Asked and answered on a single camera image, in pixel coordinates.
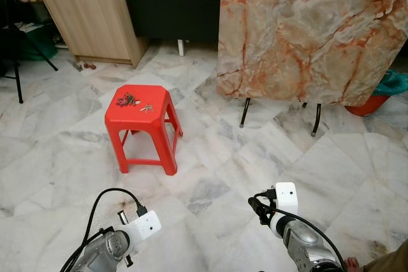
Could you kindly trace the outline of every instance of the black cable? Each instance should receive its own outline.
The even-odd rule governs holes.
[[[254,197],[259,197],[259,196],[263,196],[263,194],[256,194]],[[294,213],[288,213],[287,211],[284,210],[280,210],[278,208],[272,208],[264,203],[262,203],[261,201],[259,201],[262,206],[264,206],[266,209],[269,209],[271,211],[275,211],[277,213],[281,213],[283,215],[287,215],[289,217],[295,218],[299,221],[302,221],[304,224],[307,224],[308,226],[310,226],[313,230],[315,230],[320,236],[323,237],[324,240],[327,241],[327,243],[333,248],[333,251],[336,253],[337,258],[340,261],[340,264],[342,266],[342,269],[344,272],[347,272],[347,268],[346,268],[346,264],[344,263],[343,257],[341,256],[339,250],[337,250],[336,246],[334,245],[334,243],[329,239],[329,237],[327,237],[324,232],[322,232],[320,229],[318,229],[315,225],[313,225],[311,222],[309,222],[308,220],[299,217],[298,215],[295,215]]]
[[[91,225],[92,225],[92,220],[94,218],[94,214],[95,214],[95,210],[96,207],[98,205],[99,200],[101,199],[101,197],[106,194],[107,192],[110,191],[121,191],[124,192],[125,194],[128,194],[129,196],[132,197],[132,199],[135,201],[137,209],[136,212],[138,214],[138,216],[142,216],[145,213],[147,213],[147,209],[146,207],[144,207],[139,200],[137,200],[137,198],[135,197],[134,194],[132,194],[130,191],[126,190],[126,189],[122,189],[122,188],[109,188],[109,189],[105,189],[103,192],[101,192],[99,194],[99,196],[96,198],[94,206],[92,207],[91,210],[91,215],[89,216],[89,220],[88,220],[88,224],[87,224],[87,229],[85,231],[84,234],[84,238],[82,240],[82,243],[80,245],[79,248],[77,248],[75,250],[75,252],[72,253],[72,255],[69,257],[69,259],[65,262],[64,266],[62,267],[62,269],[60,270],[60,272],[70,272],[72,267],[74,266],[74,264],[77,262],[78,258],[80,257],[82,250],[96,237],[98,237],[100,234],[102,234],[103,232],[100,231],[98,233],[96,233],[94,236],[92,236],[91,238],[88,239],[89,236],[89,232],[91,231]]]

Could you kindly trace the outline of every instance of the red object on floor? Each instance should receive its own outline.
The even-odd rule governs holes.
[[[126,94],[131,94],[135,100],[139,100],[137,105],[117,105],[120,98]],[[149,104],[152,110],[143,110]],[[173,149],[165,128],[165,123],[169,122],[175,130]],[[108,129],[109,137],[115,149],[116,158],[122,173],[128,173],[130,164],[160,165],[167,175],[175,175],[177,164],[175,160],[177,138],[183,136],[176,111],[169,92],[162,86],[157,85],[125,85],[120,87],[114,95],[112,102],[105,114],[105,125]],[[123,140],[120,139],[119,132],[126,130]],[[145,131],[153,139],[154,146],[159,154],[159,161],[150,159],[126,159],[123,151],[128,132],[134,134],[136,131]]]
[[[375,112],[389,96],[371,96],[362,106],[346,106],[347,111],[357,116],[367,116]]]

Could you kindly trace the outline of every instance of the red plastic stool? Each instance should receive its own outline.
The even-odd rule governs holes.
[[[118,99],[131,94],[139,104],[121,106]],[[152,110],[142,110],[147,105]],[[171,149],[168,135],[164,124],[170,122],[175,131],[173,150]],[[157,85],[125,85],[119,88],[105,114],[105,125],[109,137],[115,149],[116,158],[119,162],[120,171],[128,173],[129,164],[159,165],[164,168],[167,175],[175,175],[177,164],[175,152],[178,136],[183,136],[170,94],[162,86]],[[119,132],[126,130],[123,140]],[[151,159],[126,159],[123,151],[128,132],[145,131],[150,134],[159,154],[160,161]]]

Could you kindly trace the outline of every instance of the human foot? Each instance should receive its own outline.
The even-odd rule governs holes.
[[[357,258],[349,257],[344,263],[346,264],[348,272],[360,272],[360,265],[358,264]]]

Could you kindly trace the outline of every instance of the marble floor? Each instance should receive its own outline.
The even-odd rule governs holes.
[[[408,96],[361,118],[323,106],[252,101],[215,93],[217,49],[154,43],[137,69],[97,63],[80,71],[60,52],[54,72],[23,63],[24,104],[13,80],[0,79],[1,271],[59,271],[79,246],[100,191],[124,187],[158,214],[163,229],[139,245],[135,265],[118,271],[296,271],[281,240],[259,224],[247,198],[276,182],[295,182],[300,214],[315,222],[344,257],[366,263],[408,238]],[[117,87],[168,89],[184,129],[178,173],[133,166],[119,172],[104,125]],[[128,156],[154,156],[150,137],[126,143]],[[130,199],[106,195],[92,233],[119,224]]]

